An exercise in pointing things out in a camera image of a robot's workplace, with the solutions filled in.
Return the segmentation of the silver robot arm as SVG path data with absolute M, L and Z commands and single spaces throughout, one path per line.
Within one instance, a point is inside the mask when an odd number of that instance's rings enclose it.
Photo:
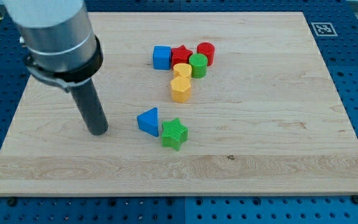
M 87 63 L 98 44 L 84 0 L 1 0 L 40 67 L 67 72 Z

